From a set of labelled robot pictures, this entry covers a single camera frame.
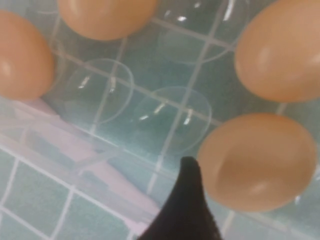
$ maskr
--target black object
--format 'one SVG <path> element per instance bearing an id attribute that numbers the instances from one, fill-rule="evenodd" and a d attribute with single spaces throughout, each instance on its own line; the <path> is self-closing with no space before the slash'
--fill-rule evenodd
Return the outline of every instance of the black object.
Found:
<path id="1" fill-rule="evenodd" d="M 193 157 L 181 159 L 168 200 L 138 240 L 222 240 L 206 203 L 200 167 Z"/>

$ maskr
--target egg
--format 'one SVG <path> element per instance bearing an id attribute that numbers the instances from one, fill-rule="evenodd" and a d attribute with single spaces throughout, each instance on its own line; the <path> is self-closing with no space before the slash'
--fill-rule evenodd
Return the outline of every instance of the egg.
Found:
<path id="1" fill-rule="evenodd" d="M 253 19 L 235 51 L 248 90 L 277 102 L 320 97 L 319 13 L 319 0 L 278 0 Z"/>
<path id="2" fill-rule="evenodd" d="M 32 100 L 47 92 L 55 63 L 44 37 L 26 19 L 0 10 L 0 95 Z"/>
<path id="3" fill-rule="evenodd" d="M 126 37 L 148 23 L 158 0 L 58 0 L 65 23 L 89 39 Z"/>
<path id="4" fill-rule="evenodd" d="M 218 203 L 265 212 L 300 195 L 317 165 L 316 144 L 295 121 L 255 113 L 216 128 L 198 152 L 203 184 Z"/>

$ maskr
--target white strip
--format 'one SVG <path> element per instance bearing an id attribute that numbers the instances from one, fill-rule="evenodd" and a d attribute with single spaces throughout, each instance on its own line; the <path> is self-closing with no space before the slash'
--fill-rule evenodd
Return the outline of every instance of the white strip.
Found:
<path id="1" fill-rule="evenodd" d="M 15 215 L 13 212 L 11 212 L 9 209 L 0 206 L 0 211 L 11 217 L 12 219 L 16 220 L 19 224 L 25 226 L 27 229 L 29 229 L 31 232 L 39 236 L 42 240 L 50 240 L 47 235 L 45 235 L 43 232 L 36 229 L 34 226 L 30 225 L 28 222 L 23 220 L 22 218 Z"/>
<path id="2" fill-rule="evenodd" d="M 1 226 L 2 226 L 2 220 L 4 219 L 4 216 L 2 212 L 0 212 L 0 232 L 1 232 Z"/>
<path id="3" fill-rule="evenodd" d="M 60 15 L 58 14 L 56 19 L 55 19 L 55 21 L 54 21 L 52 33 L 51 33 L 50 40 L 49 40 L 49 46 L 51 48 L 52 48 L 52 45 L 54 44 L 56 35 L 57 35 L 58 31 L 59 31 L 60 21 L 61 21 L 61 18 L 60 18 Z"/>
<path id="4" fill-rule="evenodd" d="M 151 22 L 153 22 L 154 24 L 160 25 L 161 27 L 164 27 L 166 29 L 171 29 L 171 30 L 173 30 L 175 32 L 178 32 L 178 33 L 181 33 L 181 34 L 185 34 L 185 35 L 191 36 L 193 38 L 196 38 L 196 39 L 199 39 L 199 40 L 202 40 L 202 41 L 205 41 L 205 42 L 209 42 L 210 44 L 214 44 L 214 45 L 217 45 L 219 47 L 223 47 L 223 48 L 230 49 L 230 50 L 233 49 L 232 45 L 230 45 L 230 44 L 228 44 L 228 43 L 226 43 L 224 41 L 221 41 L 221 40 L 218 40 L 218 39 L 214 39 L 213 36 L 204 35 L 204 34 L 192 31 L 192 30 L 188 30 L 188 29 L 186 29 L 184 27 L 181 27 L 181 26 L 175 25 L 173 23 L 161 20 L 159 18 L 155 18 L 154 17 L 154 18 L 152 18 Z"/>
<path id="5" fill-rule="evenodd" d="M 14 181 L 15 181 L 15 176 L 16 176 L 16 173 L 17 173 L 18 166 L 19 166 L 19 159 L 15 158 L 14 164 L 13 164 L 13 167 L 12 167 L 12 170 L 11 170 L 11 173 L 10 173 L 10 177 L 9 177 L 9 180 L 8 180 L 8 183 L 6 185 L 3 197 L 2 197 L 2 199 L 0 201 L 0 207 L 2 207 L 6 203 L 8 197 L 10 195 L 11 188 L 12 188 L 12 186 L 14 184 Z"/>
<path id="6" fill-rule="evenodd" d="M 74 197 L 74 194 L 75 194 L 75 186 L 73 185 L 73 186 L 71 186 L 71 188 L 69 190 L 69 193 L 68 193 L 68 196 L 67 196 L 66 201 L 64 203 L 60 218 L 57 222 L 57 225 L 55 226 L 55 229 L 50 237 L 50 240 L 54 240 L 58 236 L 58 234 L 60 233 L 62 226 L 65 222 L 65 219 L 66 219 L 69 207 L 71 205 L 72 199 Z"/>
<path id="7" fill-rule="evenodd" d="M 128 236 L 126 237 L 126 240 L 134 240 L 135 232 L 130 230 Z"/>
<path id="8" fill-rule="evenodd" d="M 170 128 L 170 131 L 168 133 L 168 136 L 167 138 L 165 139 L 164 141 L 164 144 L 163 144 L 163 147 L 162 147 L 162 150 L 161 150 L 161 155 L 162 156 L 165 156 L 165 154 L 167 153 L 168 149 L 169 149 L 169 146 L 170 146 L 170 143 L 171 143 L 171 140 L 175 134 L 175 131 L 177 129 L 177 126 L 179 124 L 179 121 L 180 121 L 180 118 L 183 114 L 183 108 L 186 106 L 187 102 L 188 102 L 188 99 L 189 99 L 189 96 L 192 92 L 192 88 L 194 86 L 194 84 L 196 83 L 197 81 L 197 78 L 198 78 L 198 75 L 201 71 L 201 67 L 202 67 L 202 62 L 203 60 L 205 59 L 206 57 L 206 54 L 210 48 L 210 45 L 211 45 L 211 42 L 210 42 L 210 39 L 213 38 L 213 36 L 215 35 L 215 32 L 219 26 L 219 23 L 220 23 L 220 19 L 223 17 L 223 11 L 224 9 L 226 8 L 228 4 L 228 0 L 223 0 L 222 3 L 220 4 L 219 6 L 219 9 L 217 11 L 217 14 L 214 18 L 214 22 L 212 24 L 212 27 L 210 29 L 210 32 L 209 32 L 209 35 L 208 35 L 208 38 L 203 46 L 203 49 L 201 50 L 201 53 L 199 55 L 199 58 L 197 59 L 196 61 L 196 64 L 195 64 L 195 67 L 194 67 L 194 70 L 193 70 L 193 74 L 189 80 L 189 83 L 187 85 L 187 89 L 186 89 L 186 93 L 184 94 L 183 98 L 182 98 L 182 101 L 181 101 L 181 106 L 182 107 L 179 107 L 178 109 L 178 112 L 175 116 L 175 119 L 172 123 L 172 126 Z M 162 167 L 162 164 L 163 164 L 163 161 L 164 161 L 164 157 L 161 157 L 158 159 L 158 162 L 157 162 L 157 165 L 156 165 L 156 172 L 158 172 L 161 167 Z M 152 178 L 158 178 L 158 175 L 156 173 L 153 173 L 152 175 Z M 149 184 L 148 184 L 148 192 L 147 194 L 149 195 L 151 192 L 152 192 L 152 189 L 154 187 L 154 184 L 155 184 L 156 181 L 150 181 Z"/>
<path id="9" fill-rule="evenodd" d="M 284 114 L 287 106 L 288 106 L 288 103 L 280 103 L 279 106 L 277 107 L 275 113 L 276 113 L 277 115 L 282 115 L 282 114 Z"/>
<path id="10" fill-rule="evenodd" d="M 236 217 L 236 213 L 234 211 L 230 211 L 228 216 L 226 217 L 224 224 L 222 226 L 222 229 L 221 229 L 222 237 L 224 237 L 224 238 L 226 237 L 226 234 L 227 234 L 229 228 L 231 227 L 232 222 L 235 219 L 235 217 Z"/>

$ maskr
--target tiled surface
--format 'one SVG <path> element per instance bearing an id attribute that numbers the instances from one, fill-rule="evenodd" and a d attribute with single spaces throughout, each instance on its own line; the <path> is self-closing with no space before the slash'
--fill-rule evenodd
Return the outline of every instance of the tiled surface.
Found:
<path id="1" fill-rule="evenodd" d="M 6 152 L 0 151 L 0 199 L 4 196 L 11 169 L 14 165 L 14 157 Z"/>
<path id="2" fill-rule="evenodd" d="M 225 236 L 227 240 L 286 240 L 286 237 L 281 232 L 270 230 L 241 215 L 235 217 Z"/>
<path id="3" fill-rule="evenodd" d="M 163 0 L 159 4 L 157 16 L 179 27 L 206 35 L 221 3 L 221 0 Z"/>
<path id="4" fill-rule="evenodd" d="M 121 60 L 132 71 L 135 83 L 152 92 L 165 87 L 187 86 L 194 69 L 194 65 L 173 62 L 168 58 L 170 56 L 166 56 L 166 51 L 170 50 L 163 51 L 162 48 L 170 48 L 168 44 L 177 43 L 161 42 L 161 34 L 165 30 L 151 23 L 141 32 L 130 36 L 127 51 Z M 190 36 L 184 37 L 191 38 L 191 41 L 200 41 Z"/>
<path id="5" fill-rule="evenodd" d="M 41 240 L 25 226 L 19 224 L 13 218 L 3 214 L 0 227 L 0 239 L 2 240 Z"/>
<path id="6" fill-rule="evenodd" d="M 112 214 L 81 197 L 74 197 L 58 240 L 105 240 L 126 239 L 129 230 L 126 225 Z"/>
<path id="7" fill-rule="evenodd" d="M 21 163 L 5 207 L 50 235 L 60 217 L 67 194 L 66 188 Z"/>
<path id="8" fill-rule="evenodd" d="M 274 0 L 252 0 L 249 6 L 248 0 L 161 0 L 155 18 L 144 29 L 126 40 L 105 42 L 79 36 L 69 29 L 63 20 L 55 26 L 58 23 L 56 1 L 29 1 L 17 4 L 18 0 L 0 0 L 0 8 L 7 8 L 25 16 L 47 39 L 55 35 L 53 49 L 56 53 L 59 52 L 55 55 L 59 65 L 58 80 L 44 99 L 67 122 L 120 146 L 121 150 L 131 152 L 137 159 L 143 159 L 144 162 L 141 162 L 148 168 L 130 161 L 130 158 L 112 158 L 109 164 L 117 170 L 121 178 L 129 181 L 139 194 L 148 195 L 147 197 L 157 206 L 164 204 L 174 185 L 180 158 L 187 155 L 196 157 L 201 141 L 219 125 L 219 122 L 246 113 L 275 113 L 279 107 L 278 103 L 252 95 L 239 83 L 234 71 L 232 46 L 247 20 L 252 19 Z M 211 29 L 215 29 L 215 40 L 210 39 L 211 43 L 206 44 Z M 204 46 L 208 49 L 202 64 L 199 65 L 197 60 Z M 108 121 L 110 116 L 117 113 L 117 109 L 122 106 L 131 90 L 128 84 L 122 85 L 117 81 L 115 94 L 112 98 L 107 98 L 94 125 L 109 80 L 102 72 L 110 73 L 112 69 L 102 66 L 98 67 L 99 71 L 94 71 L 84 68 L 83 63 L 101 58 L 118 59 L 128 66 L 134 76 L 135 89 L 124 111 Z M 76 70 L 81 71 L 81 76 L 76 75 L 72 78 Z M 83 89 L 81 86 L 88 76 L 90 79 Z M 190 124 L 185 127 L 188 114 L 184 112 L 177 128 L 170 131 L 179 110 L 176 106 L 165 103 L 160 114 L 155 113 L 163 103 L 156 99 L 157 90 L 188 85 L 208 101 L 212 112 L 212 124 L 207 126 L 209 112 L 203 110 L 203 104 L 199 104 L 193 108 L 201 113 L 200 117 L 192 116 Z M 174 93 L 165 97 L 178 105 L 183 100 L 183 95 Z M 0 115 L 6 118 L 16 117 L 15 111 L 5 106 L 0 107 Z M 146 115 L 149 119 L 141 122 L 139 119 Z M 318 141 L 320 140 L 317 124 L 320 116 L 318 101 L 289 104 L 284 115 L 300 122 Z M 22 130 L 10 129 L 3 134 L 17 142 L 21 139 Z M 33 151 L 55 160 L 67 170 L 72 169 L 74 161 L 62 154 L 59 148 L 38 132 L 31 131 L 26 140 L 26 146 Z M 8 187 L 13 162 L 13 157 L 5 153 L 0 154 L 0 197 Z M 104 194 L 110 188 L 92 171 L 85 171 L 82 177 L 90 183 L 95 183 Z M 297 205 L 291 203 L 267 213 L 266 216 L 318 239 L 318 188 L 318 182 L 314 181 Z M 129 229 L 124 221 L 105 211 L 106 209 L 103 210 L 100 203 L 89 196 L 87 198 L 90 200 L 87 200 L 74 194 L 63 215 L 68 193 L 69 190 L 64 186 L 20 163 L 4 207 L 21 219 L 20 222 L 27 222 L 48 236 L 48 239 L 57 227 L 59 229 L 56 239 L 59 240 L 127 239 Z M 244 215 L 236 214 L 235 218 L 228 222 L 228 209 L 210 200 L 208 204 L 218 225 L 225 231 L 226 240 L 306 239 L 271 230 Z M 2 213 L 0 239 L 40 239 L 32 233 L 32 229 L 23 225 Z"/>

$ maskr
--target clear plastic egg tray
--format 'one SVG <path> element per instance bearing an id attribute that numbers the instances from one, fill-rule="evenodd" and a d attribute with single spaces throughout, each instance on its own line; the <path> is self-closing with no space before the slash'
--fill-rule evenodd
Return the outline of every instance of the clear plastic egg tray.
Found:
<path id="1" fill-rule="evenodd" d="M 95 41 L 66 26 L 55 0 L 0 0 L 39 29 L 56 61 L 42 99 L 0 101 L 0 240 L 136 239 L 180 157 L 196 157 L 207 134 L 241 114 L 288 116 L 318 141 L 318 100 L 269 102 L 237 79 L 237 39 L 271 2 L 159 0 L 139 32 Z M 273 212 L 207 200 L 226 240 L 316 240 L 319 180 Z"/>

